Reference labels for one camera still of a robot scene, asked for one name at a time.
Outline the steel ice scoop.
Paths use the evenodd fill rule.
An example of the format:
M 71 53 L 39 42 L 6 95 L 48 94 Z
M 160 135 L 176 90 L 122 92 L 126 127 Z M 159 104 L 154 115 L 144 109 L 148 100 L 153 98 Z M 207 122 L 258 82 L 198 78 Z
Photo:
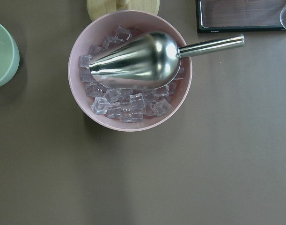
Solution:
M 89 65 L 91 75 L 107 88 L 156 89 L 171 82 L 184 58 L 242 47 L 244 35 L 179 47 L 162 31 L 147 32 L 113 49 Z

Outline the black framed tray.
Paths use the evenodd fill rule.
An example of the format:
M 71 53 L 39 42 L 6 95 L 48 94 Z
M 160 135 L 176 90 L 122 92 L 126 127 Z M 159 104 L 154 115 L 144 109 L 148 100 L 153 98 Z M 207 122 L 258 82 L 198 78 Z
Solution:
M 197 0 L 198 33 L 280 31 L 285 0 Z

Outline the green bowl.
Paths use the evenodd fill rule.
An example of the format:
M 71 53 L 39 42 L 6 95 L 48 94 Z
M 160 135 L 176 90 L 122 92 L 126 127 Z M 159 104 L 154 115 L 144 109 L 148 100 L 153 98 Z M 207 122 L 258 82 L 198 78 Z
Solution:
M 18 46 L 12 35 L 0 24 L 0 87 L 14 77 L 19 63 Z

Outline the pink bowl with ice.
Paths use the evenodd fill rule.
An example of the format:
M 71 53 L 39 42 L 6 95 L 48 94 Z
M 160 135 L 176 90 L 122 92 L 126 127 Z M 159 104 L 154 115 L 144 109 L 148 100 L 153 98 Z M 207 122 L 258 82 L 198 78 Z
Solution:
M 89 24 L 76 39 L 70 53 L 68 63 L 68 80 L 72 95 L 80 109 L 92 120 L 100 125 L 124 132 L 143 131 L 156 127 L 168 120 L 184 102 L 192 81 L 193 66 L 190 58 L 181 61 L 184 68 L 184 78 L 176 88 L 176 93 L 171 98 L 170 111 L 161 117 L 145 117 L 141 122 L 127 123 L 116 119 L 109 119 L 104 115 L 96 115 L 91 109 L 93 98 L 86 96 L 85 84 L 80 81 L 79 56 L 88 52 L 91 45 L 101 45 L 106 36 L 115 34 L 118 26 L 126 29 L 137 30 L 140 33 L 160 30 L 168 33 L 179 46 L 186 42 L 178 30 L 166 20 L 147 12 L 125 10 L 104 15 Z

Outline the wooden stand with round base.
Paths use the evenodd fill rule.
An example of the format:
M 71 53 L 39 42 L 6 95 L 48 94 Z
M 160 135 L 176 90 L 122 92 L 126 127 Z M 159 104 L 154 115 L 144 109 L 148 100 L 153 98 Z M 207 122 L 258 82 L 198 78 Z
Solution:
M 87 0 L 87 10 L 92 21 L 120 10 L 137 10 L 158 14 L 160 0 Z

